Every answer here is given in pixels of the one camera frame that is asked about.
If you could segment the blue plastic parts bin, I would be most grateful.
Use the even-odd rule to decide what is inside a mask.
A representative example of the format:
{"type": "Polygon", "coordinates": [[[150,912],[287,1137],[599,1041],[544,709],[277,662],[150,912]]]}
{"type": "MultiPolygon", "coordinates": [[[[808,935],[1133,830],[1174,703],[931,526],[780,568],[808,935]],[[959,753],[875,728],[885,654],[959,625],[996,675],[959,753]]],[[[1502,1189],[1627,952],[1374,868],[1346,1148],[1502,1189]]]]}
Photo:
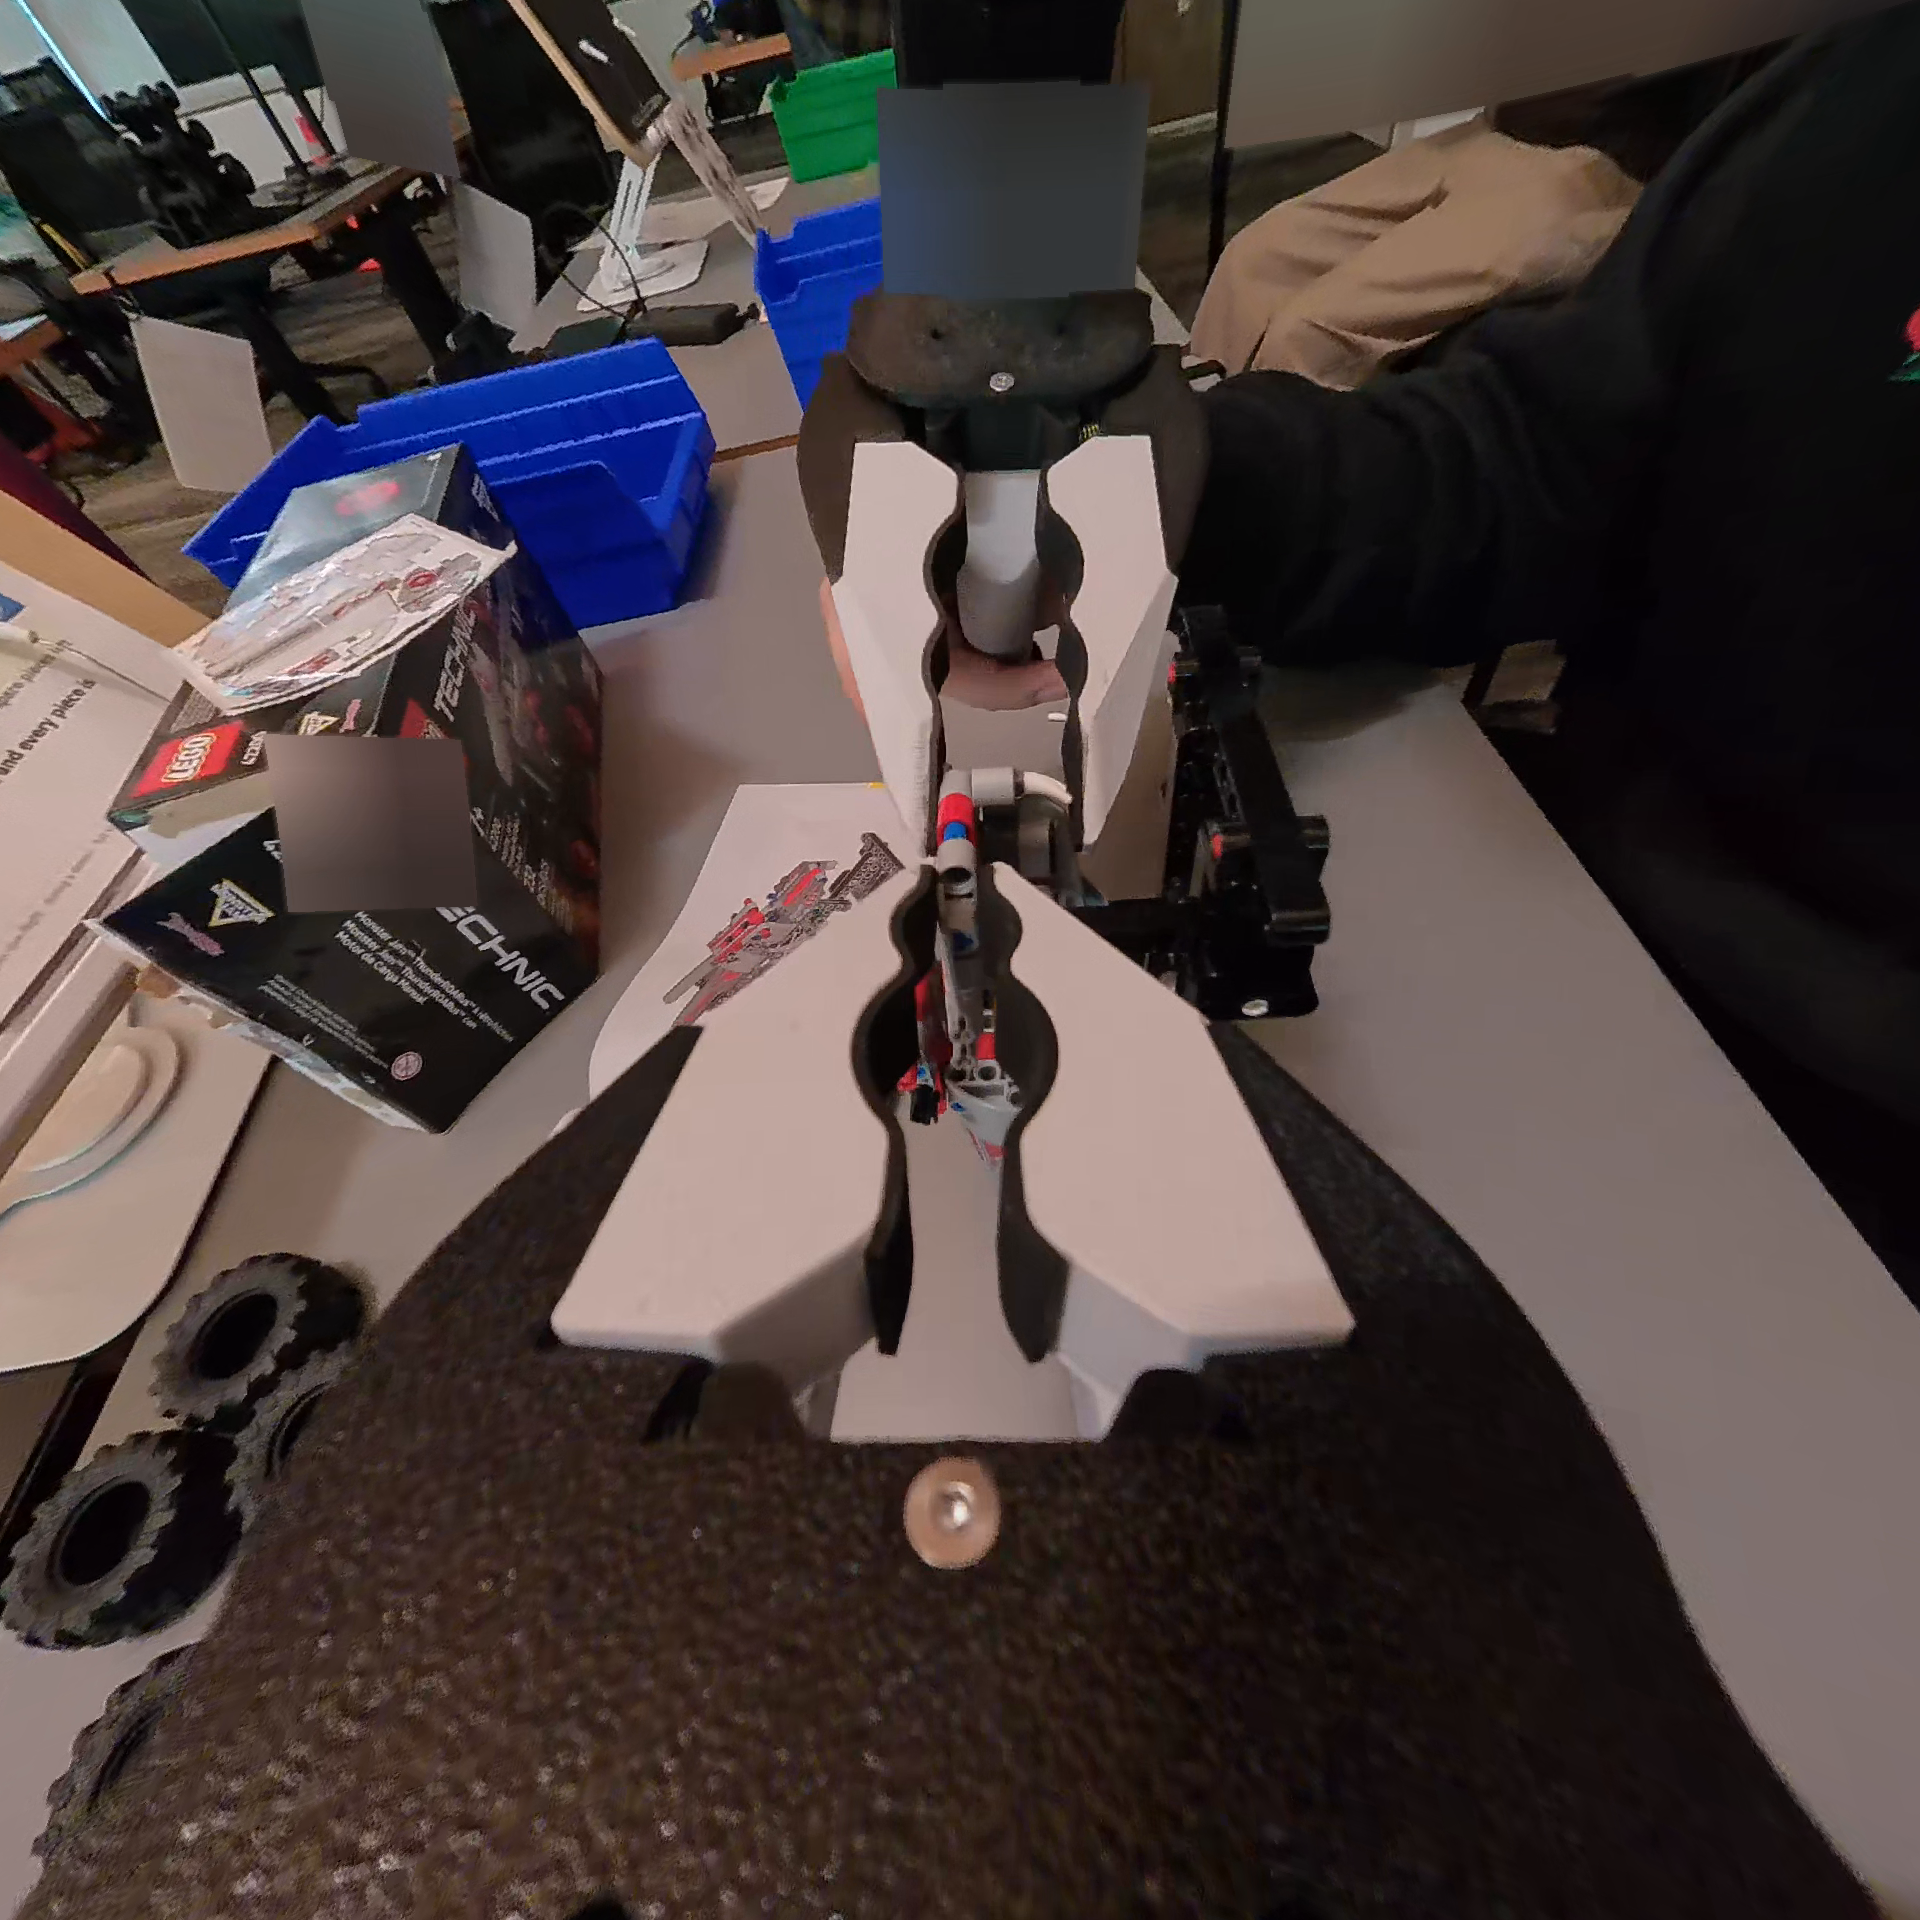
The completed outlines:
{"type": "Polygon", "coordinates": [[[188,549],[237,589],[295,490],[473,447],[575,625],[674,614],[702,532],[712,431],[660,346],[607,346],[309,419],[188,549]]]}
{"type": "Polygon", "coordinates": [[[884,203],[808,212],[790,236],[750,236],[750,299],[800,405],[817,405],[825,361],[847,354],[862,292],[884,292],[884,203]]]}

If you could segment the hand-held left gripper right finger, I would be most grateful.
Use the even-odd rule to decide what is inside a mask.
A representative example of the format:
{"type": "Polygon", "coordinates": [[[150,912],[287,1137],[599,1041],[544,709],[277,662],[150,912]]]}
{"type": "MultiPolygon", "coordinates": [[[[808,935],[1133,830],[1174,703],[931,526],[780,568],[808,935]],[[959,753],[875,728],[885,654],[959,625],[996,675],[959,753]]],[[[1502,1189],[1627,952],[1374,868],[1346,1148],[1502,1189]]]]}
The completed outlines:
{"type": "Polygon", "coordinates": [[[1186,1001],[993,868],[996,1062],[1026,1089],[996,1185],[996,1306],[1054,1360],[1070,1430],[1136,1377],[1331,1346],[1354,1331],[1221,1041],[1186,1001]]]}

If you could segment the black toy set box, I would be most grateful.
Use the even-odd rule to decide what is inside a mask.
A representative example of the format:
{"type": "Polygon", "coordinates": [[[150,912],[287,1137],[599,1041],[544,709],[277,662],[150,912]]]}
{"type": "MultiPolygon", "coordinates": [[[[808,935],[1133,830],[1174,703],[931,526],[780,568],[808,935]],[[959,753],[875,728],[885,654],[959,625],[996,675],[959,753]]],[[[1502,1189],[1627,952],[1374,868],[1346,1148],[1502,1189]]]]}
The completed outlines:
{"type": "MultiPolygon", "coordinates": [[[[237,595],[326,560],[386,518],[508,547],[473,447],[295,490],[237,595]]],[[[401,654],[295,703],[217,709],[177,689],[111,797],[150,876],[94,929],[169,971],[204,1017],[401,1133],[454,1133],[473,1094],[599,979],[607,935],[607,674],[544,568],[503,560],[401,654]],[[326,749],[371,797],[378,749],[458,749],[473,900],[295,907],[277,761],[326,749]]]]}

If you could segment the brown cardboard sheet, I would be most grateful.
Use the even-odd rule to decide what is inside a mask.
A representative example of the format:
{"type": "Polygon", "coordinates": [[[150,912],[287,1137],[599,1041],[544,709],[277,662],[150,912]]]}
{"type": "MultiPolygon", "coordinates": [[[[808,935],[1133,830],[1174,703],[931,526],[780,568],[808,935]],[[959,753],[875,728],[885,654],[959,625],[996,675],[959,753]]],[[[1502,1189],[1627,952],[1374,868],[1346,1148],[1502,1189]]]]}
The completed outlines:
{"type": "Polygon", "coordinates": [[[204,614],[150,589],[137,560],[101,549],[65,518],[38,518],[32,503],[0,495],[0,595],[13,614],[83,605],[150,645],[204,634],[204,614]]]}

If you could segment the person's right forearm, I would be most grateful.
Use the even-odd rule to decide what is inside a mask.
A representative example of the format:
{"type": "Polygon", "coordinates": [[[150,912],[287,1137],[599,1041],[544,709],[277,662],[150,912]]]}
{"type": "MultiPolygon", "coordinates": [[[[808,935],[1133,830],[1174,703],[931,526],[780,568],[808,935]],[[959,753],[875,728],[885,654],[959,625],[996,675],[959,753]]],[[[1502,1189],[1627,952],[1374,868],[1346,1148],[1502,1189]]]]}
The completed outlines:
{"type": "Polygon", "coordinates": [[[1627,222],[1570,299],[1480,306],[1431,365],[1221,377],[1181,605],[1262,662],[1621,645],[1719,605],[1743,560],[1714,405],[1756,292],[1743,222],[1627,222]]]}

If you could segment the black toy brick chassis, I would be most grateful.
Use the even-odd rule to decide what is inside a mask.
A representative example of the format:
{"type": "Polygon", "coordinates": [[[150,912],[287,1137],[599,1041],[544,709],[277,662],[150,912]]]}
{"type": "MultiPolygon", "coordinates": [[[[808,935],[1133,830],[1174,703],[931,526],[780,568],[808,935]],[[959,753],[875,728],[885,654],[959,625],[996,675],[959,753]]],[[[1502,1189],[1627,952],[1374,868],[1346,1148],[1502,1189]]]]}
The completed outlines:
{"type": "Polygon", "coordinates": [[[1186,1001],[1208,1025],[1319,1017],[1321,810],[1300,810],[1256,718],[1256,654],[1212,605],[1174,614],[1174,797],[1160,900],[1054,876],[1054,907],[1186,1001]]]}

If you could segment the person's dark-clothed body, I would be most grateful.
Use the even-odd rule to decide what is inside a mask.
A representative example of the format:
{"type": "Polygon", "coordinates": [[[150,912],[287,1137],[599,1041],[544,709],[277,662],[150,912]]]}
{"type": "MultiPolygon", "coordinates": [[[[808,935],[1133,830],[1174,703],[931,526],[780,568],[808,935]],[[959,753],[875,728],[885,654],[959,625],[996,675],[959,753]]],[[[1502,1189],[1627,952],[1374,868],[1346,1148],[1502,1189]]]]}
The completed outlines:
{"type": "Polygon", "coordinates": [[[1537,797],[1865,1230],[1920,1230],[1920,10],[1729,171],[1537,797]]]}

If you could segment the white printed leaflet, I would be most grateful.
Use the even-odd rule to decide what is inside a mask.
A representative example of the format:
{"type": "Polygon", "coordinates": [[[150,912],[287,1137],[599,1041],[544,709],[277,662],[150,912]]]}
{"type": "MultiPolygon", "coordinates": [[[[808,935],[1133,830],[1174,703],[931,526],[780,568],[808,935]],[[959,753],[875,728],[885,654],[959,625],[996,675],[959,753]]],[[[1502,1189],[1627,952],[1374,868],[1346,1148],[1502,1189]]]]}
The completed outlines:
{"type": "Polygon", "coordinates": [[[71,574],[0,560],[0,1025],[65,971],[137,868],[111,797],[188,689],[188,634],[204,614],[121,560],[71,574]]]}

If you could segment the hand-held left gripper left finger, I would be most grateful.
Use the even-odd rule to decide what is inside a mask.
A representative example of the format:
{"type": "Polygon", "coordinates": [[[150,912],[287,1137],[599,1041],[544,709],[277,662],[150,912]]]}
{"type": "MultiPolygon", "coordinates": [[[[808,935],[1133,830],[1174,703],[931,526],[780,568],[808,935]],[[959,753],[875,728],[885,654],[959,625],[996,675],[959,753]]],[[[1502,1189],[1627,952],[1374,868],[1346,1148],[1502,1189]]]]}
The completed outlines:
{"type": "Polygon", "coordinates": [[[623,1074],[660,1104],[556,1298],[562,1346],[763,1363],[808,1397],[900,1343],[910,979],[920,876],[900,868],[623,1074]]]}

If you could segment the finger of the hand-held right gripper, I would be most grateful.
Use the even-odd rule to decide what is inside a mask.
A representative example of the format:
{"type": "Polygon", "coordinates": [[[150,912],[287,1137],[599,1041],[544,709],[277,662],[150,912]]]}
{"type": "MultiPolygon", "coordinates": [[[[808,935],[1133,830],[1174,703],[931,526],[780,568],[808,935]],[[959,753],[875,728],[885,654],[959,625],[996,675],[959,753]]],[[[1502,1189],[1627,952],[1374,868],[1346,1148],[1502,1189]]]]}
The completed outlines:
{"type": "Polygon", "coordinates": [[[847,634],[857,703],[875,728],[884,788],[908,830],[935,810],[935,675],[948,595],[962,560],[962,478],[920,447],[857,447],[847,468],[847,560],[827,614],[847,634]]]}
{"type": "Polygon", "coordinates": [[[1093,434],[1049,468],[1049,574],[1061,595],[1054,674],[1070,693],[1061,776],[1084,797],[1084,836],[1108,830],[1150,689],[1163,674],[1163,514],[1160,514],[1160,447],[1093,434]]]}

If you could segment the grey toy brick model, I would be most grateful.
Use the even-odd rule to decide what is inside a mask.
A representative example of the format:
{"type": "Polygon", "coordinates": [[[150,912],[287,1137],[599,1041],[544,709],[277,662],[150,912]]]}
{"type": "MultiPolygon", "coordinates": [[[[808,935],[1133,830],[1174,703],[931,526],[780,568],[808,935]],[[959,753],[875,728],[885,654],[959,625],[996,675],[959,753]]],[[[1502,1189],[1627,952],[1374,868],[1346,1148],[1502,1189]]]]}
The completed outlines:
{"type": "Polygon", "coordinates": [[[1002,1166],[1026,1111],[1012,1074],[996,1062],[996,990],[979,948],[979,868],[1012,862],[1054,907],[1084,907],[1070,797],[1049,770],[948,770],[935,776],[935,935],[910,979],[920,1062],[900,1083],[910,1125],[959,1111],[979,1166],[1002,1166]]]}

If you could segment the green plastic bin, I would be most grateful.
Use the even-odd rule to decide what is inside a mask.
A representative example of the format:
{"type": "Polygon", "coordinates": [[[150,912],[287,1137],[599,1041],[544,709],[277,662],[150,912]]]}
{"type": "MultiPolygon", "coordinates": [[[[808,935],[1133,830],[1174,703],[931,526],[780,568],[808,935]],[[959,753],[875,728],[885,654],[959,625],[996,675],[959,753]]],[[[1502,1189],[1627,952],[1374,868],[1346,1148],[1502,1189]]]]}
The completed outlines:
{"type": "Polygon", "coordinates": [[[884,161],[884,95],[900,84],[900,46],[800,64],[768,84],[768,129],[790,154],[790,174],[862,174],[884,161]]]}

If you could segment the white card sheet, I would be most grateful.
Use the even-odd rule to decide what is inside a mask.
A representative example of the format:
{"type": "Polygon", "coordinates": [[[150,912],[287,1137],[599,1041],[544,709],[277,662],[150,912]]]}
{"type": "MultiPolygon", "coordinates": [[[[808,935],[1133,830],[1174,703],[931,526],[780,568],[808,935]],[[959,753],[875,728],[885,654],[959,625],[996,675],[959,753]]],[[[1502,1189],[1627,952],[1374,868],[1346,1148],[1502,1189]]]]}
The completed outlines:
{"type": "Polygon", "coordinates": [[[0,1041],[0,1377],[111,1346],[169,1287],[264,1054],[94,948],[0,1041]]]}

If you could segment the sticker sheet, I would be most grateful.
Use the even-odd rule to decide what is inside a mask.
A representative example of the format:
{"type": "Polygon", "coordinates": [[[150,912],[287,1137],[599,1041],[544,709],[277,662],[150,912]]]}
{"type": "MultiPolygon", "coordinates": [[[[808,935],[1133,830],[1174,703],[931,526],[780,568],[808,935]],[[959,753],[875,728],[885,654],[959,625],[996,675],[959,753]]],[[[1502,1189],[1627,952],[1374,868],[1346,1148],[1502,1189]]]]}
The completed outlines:
{"type": "Polygon", "coordinates": [[[386,518],[295,574],[237,595],[204,634],[177,645],[188,689],[217,709],[262,709],[364,675],[401,654],[431,623],[458,614],[516,547],[481,547],[441,518],[386,518]]]}

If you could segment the grey desk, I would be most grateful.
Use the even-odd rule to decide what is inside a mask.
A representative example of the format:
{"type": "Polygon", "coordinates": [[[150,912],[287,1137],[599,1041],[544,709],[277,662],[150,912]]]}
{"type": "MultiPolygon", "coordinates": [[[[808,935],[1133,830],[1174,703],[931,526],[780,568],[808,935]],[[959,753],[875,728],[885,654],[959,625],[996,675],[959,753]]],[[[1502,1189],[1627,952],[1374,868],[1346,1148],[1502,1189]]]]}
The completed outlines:
{"type": "MultiPolygon", "coordinates": [[[[623,990],[749,776],[875,776],[817,614],[800,455],[712,468],[692,595],[599,625],[607,979],[441,1137],[264,1074],[177,1266],[378,1298],[585,1094],[623,990]]],[[[1613,1430],[1743,1730],[1920,1909],[1920,1319],[1448,689],[1262,675],[1331,818],[1306,1025],[1246,1025],[1537,1319],[1613,1430]]]]}

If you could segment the black toy tyre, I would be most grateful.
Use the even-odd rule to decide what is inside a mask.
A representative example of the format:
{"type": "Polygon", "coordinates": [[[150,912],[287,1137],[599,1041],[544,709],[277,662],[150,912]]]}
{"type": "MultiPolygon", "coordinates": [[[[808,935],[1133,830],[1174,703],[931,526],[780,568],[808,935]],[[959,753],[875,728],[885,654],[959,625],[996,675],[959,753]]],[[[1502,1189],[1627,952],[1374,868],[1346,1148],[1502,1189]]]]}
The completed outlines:
{"type": "Polygon", "coordinates": [[[295,1377],[277,1377],[277,1387],[262,1390],[262,1407],[245,1413],[237,1460],[229,1460],[229,1501],[237,1501],[237,1512],[262,1512],[262,1501],[287,1482],[287,1468],[295,1468],[295,1448],[304,1448],[316,1397],[326,1397],[342,1377],[349,1377],[349,1346],[316,1346],[316,1360],[304,1360],[295,1377]]]}
{"type": "Polygon", "coordinates": [[[137,1769],[161,1742],[161,1730],[188,1698],[204,1640],[177,1640],[161,1663],[142,1663],[101,1718],[71,1730],[65,1769],[38,1792],[38,1835],[32,1835],[32,1872],[52,1880],[71,1847],[111,1835],[111,1819],[137,1804],[137,1769]]]}
{"type": "Polygon", "coordinates": [[[208,1271],[150,1360],[169,1429],[237,1430],[295,1363],[364,1343],[371,1287],[326,1257],[245,1257],[208,1271]]]}
{"type": "Polygon", "coordinates": [[[137,1640],[229,1573],[237,1560],[237,1445],[229,1430],[127,1430],[65,1468],[0,1573],[0,1627],[38,1653],[137,1640]]]}

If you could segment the open instruction booklet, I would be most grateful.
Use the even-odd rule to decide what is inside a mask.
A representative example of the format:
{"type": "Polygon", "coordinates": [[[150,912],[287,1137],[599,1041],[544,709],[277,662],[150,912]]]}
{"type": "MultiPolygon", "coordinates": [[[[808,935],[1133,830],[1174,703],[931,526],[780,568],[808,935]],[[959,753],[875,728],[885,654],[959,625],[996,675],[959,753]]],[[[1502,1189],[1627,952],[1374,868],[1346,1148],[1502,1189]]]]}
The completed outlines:
{"type": "Polygon", "coordinates": [[[749,1001],[908,862],[910,850],[884,776],[741,788],[675,926],[607,1017],[585,1089],[607,1094],[660,1034],[749,1001]]]}

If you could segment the person's right hand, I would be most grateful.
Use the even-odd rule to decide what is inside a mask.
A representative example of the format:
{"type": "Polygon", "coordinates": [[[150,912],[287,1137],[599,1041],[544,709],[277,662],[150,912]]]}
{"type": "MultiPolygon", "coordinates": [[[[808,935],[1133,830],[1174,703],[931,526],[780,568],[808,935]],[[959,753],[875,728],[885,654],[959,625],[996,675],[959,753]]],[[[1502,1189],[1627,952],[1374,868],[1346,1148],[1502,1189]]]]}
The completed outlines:
{"type": "Polygon", "coordinates": [[[971,703],[971,709],[1054,709],[1061,703],[1061,674],[1028,645],[1028,654],[979,654],[962,634],[948,634],[948,675],[935,675],[948,703],[971,703]]]}

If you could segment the white standing card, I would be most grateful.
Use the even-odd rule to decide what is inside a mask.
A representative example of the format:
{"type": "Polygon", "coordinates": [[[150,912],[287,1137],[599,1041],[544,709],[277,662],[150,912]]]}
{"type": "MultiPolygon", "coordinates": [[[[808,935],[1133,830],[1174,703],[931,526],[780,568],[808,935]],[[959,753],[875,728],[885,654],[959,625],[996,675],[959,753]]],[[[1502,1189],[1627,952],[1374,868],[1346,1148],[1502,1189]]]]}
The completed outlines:
{"type": "Polygon", "coordinates": [[[516,337],[539,317],[539,222],[508,203],[454,187],[454,243],[458,306],[516,337]]]}
{"type": "Polygon", "coordinates": [[[245,495],[264,468],[264,405],[245,337],[137,317],[137,365],[177,490],[245,495]]]}

